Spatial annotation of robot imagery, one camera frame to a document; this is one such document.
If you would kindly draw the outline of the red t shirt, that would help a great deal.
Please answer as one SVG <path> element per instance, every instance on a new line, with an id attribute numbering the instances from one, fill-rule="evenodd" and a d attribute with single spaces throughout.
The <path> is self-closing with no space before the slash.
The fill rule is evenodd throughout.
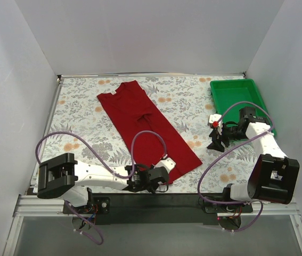
<path id="1" fill-rule="evenodd" d="M 128 150 L 134 154 L 136 163 L 155 165 L 164 156 L 161 140 L 149 132 L 139 135 L 132 146 L 135 135 L 147 130 L 163 138 L 167 155 L 176 163 L 169 173 L 170 183 L 202 165 L 202 161 L 137 81 L 121 83 L 115 93 L 101 93 L 97 98 Z"/>

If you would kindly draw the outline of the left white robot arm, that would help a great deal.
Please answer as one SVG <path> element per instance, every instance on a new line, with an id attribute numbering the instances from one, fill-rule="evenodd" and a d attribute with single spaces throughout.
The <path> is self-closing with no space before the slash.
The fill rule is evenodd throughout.
<path id="1" fill-rule="evenodd" d="M 93 209 L 90 187 L 108 187 L 115 190 L 155 193 L 161 184 L 169 181 L 175 162 L 168 156 L 150 167 L 135 164 L 113 167 L 90 165 L 75 160 L 75 155 L 65 153 L 39 165 L 37 197 L 60 198 L 76 207 L 81 213 Z"/>

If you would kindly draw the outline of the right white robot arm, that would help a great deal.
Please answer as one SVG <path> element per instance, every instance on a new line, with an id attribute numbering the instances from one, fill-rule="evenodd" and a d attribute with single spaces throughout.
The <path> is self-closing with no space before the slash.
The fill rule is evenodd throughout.
<path id="1" fill-rule="evenodd" d="M 278 146 L 268 118 L 258 116 L 254 107 L 246 106 L 240 109 L 238 122 L 224 123 L 220 114 L 213 114 L 208 125 L 212 129 L 208 149 L 224 152 L 231 141 L 251 140 L 258 157 L 248 181 L 223 189 L 221 205 L 225 211 L 235 211 L 241 202 L 291 202 L 300 165 Z"/>

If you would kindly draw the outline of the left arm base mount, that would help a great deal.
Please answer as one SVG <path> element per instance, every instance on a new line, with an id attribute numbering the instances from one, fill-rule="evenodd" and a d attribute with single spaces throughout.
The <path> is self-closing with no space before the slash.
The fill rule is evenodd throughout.
<path id="1" fill-rule="evenodd" d="M 72 217 L 71 223 L 75 229 L 90 230 L 93 225 L 96 225 L 98 215 L 108 214 L 110 211 L 110 198 L 108 197 L 94 197 L 89 193 L 89 200 L 81 206 L 74 206 L 72 203 L 70 206 L 86 221 L 82 220 L 78 216 Z"/>

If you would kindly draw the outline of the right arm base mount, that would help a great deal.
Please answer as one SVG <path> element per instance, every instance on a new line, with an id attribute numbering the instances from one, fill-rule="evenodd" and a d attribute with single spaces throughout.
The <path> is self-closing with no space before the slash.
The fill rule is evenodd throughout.
<path id="1" fill-rule="evenodd" d="M 198 198 L 198 204 L 206 214 L 217 215 L 217 224 L 223 230 L 239 230 L 242 225 L 241 214 L 253 213 L 252 205 L 244 204 L 216 204 Z"/>

